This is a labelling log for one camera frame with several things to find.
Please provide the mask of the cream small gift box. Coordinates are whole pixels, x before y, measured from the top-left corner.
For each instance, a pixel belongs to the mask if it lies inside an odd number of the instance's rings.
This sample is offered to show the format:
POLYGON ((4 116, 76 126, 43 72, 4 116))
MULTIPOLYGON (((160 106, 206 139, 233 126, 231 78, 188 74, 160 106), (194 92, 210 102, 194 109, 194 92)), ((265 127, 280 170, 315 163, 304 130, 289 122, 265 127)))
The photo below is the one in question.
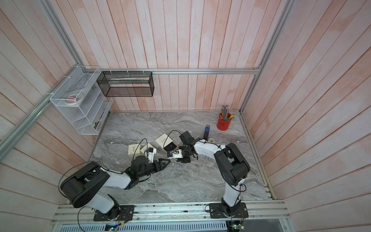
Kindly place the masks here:
POLYGON ((155 140, 163 151, 175 150, 178 145, 167 135, 163 134, 155 140))

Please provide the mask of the cream drawer jewelry box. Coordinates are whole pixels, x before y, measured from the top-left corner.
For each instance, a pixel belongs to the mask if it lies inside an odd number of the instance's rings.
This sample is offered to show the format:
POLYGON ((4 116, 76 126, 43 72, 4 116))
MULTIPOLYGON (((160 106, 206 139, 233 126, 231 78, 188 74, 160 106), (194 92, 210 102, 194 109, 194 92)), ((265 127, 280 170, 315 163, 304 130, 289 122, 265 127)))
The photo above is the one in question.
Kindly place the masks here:
POLYGON ((147 150, 149 149, 149 148, 154 148, 150 143, 148 143, 147 145, 144 145, 142 148, 141 148, 141 150, 140 150, 140 154, 141 155, 144 155, 144 156, 147 156, 147 150))

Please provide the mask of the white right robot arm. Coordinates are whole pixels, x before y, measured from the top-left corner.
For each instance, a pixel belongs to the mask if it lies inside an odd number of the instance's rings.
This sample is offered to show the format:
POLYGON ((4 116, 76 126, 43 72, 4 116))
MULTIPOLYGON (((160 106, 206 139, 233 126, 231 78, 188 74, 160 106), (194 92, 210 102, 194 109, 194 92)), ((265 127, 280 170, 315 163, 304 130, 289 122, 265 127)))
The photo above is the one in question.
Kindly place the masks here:
POLYGON ((221 176, 226 182, 222 204, 228 210, 234 210, 241 202, 241 185, 251 168, 241 151, 234 143, 217 145, 204 139, 193 138, 188 131, 180 136, 182 146, 179 147, 177 160, 181 163, 190 163, 191 156, 204 155, 215 160, 221 176))

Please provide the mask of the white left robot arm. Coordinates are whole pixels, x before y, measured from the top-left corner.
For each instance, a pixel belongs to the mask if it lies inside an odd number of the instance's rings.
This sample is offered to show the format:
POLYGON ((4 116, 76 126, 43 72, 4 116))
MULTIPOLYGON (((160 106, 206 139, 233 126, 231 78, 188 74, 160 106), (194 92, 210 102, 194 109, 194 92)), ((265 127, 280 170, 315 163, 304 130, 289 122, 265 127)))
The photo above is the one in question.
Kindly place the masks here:
POLYGON ((150 163, 146 157, 138 156, 125 171, 114 172, 90 161, 66 178, 60 190, 75 208, 87 206, 109 220, 114 220, 120 214, 120 205, 111 195, 102 194, 101 188, 131 189, 142 182, 140 178, 150 177, 164 170, 170 163, 170 159, 157 159, 150 163))

